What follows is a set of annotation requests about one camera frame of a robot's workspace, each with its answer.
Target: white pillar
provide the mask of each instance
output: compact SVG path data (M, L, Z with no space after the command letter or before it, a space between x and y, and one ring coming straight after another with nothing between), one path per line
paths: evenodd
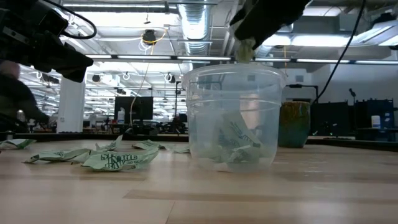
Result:
M62 77L57 133L83 131L85 90L86 78L77 83Z

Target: table surface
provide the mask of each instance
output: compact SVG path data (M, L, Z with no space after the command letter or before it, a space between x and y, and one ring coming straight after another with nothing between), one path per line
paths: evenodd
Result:
M70 162L21 163L41 150L95 142L3 151L0 223L398 223L393 152L280 148L268 172L251 174L201 170L190 154L170 151L161 151L148 169L128 172L93 172ZM132 143L123 141L121 151L131 150Z

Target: clear plastic container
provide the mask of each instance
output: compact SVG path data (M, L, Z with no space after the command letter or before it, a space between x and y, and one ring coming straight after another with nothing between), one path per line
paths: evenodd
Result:
M227 64L187 73L192 157L209 170L267 169L275 158L285 74L257 64Z

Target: green ceramic pot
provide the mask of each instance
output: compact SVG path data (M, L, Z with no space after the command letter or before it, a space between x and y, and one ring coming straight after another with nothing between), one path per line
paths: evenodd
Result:
M310 103L285 102L280 108L278 145L304 147L310 132Z

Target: black cable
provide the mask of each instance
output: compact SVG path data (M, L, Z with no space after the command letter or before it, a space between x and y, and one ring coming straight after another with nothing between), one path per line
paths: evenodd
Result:
M43 0L43 1L44 1L44 2L47 2L47 3L51 4L51 5L53 5L53 6L55 6L55 7L58 7L58 8L60 8L60 9L64 10L64 11L67 11L67 12L69 12L70 14L72 14L72 15L74 15L74 16L79 17L80 19L82 19L82 20L84 20L85 22L87 22L87 23L88 23L90 26L92 26L92 28L93 28L93 33L92 33L91 35L83 36L83 37L82 37L82 36L77 36L77 35L72 35L72 34L69 34L69 33L65 32L65 31L63 31L63 32L62 32L62 35L64 35L65 37L69 37L69 38L73 38L73 39L78 39L78 40L88 40L88 39L91 39L91 38L95 37L95 35L97 35L97 27L93 24L93 22L91 22L90 20L86 19L84 16L81 16L81 15L79 15L79 14L73 12L73 11L70 10L70 9L67 9L67 8L65 8L65 7L59 5L59 4L55 3L55 2L52 2L51 0Z
M354 38L354 36L355 36L356 29L358 28L358 24L359 24L359 22L360 22L360 20L361 20L361 18L362 18L362 13L363 13L363 11L364 11L364 9L365 9L365 5L366 5L366 0L362 0L361 9L359 10L358 18L356 19L356 22L355 22L355 25L354 25L354 29L353 29L353 33L351 34L351 37L349 38L348 43L347 43L346 47L344 48L343 53L341 53L340 58L337 60L337 63L336 63L336 65L335 65L333 71L331 71L331 74L330 74L330 76L329 76L328 81L327 81L326 84L325 84L325 87L323 87L323 90L321 91L321 93L320 93L320 94L318 95L318 97L313 101L313 104L316 103L316 102L318 102L319 98L320 98L320 97L324 94L324 92L326 91L326 88L328 87L331 78L333 78L333 76L334 76L334 74L335 74L335 72L336 72L336 69L337 69L338 65L340 64L340 62L341 62L341 59L343 59L344 54L346 53L346 51L347 51L349 45L351 44L351 41L353 40L353 38Z

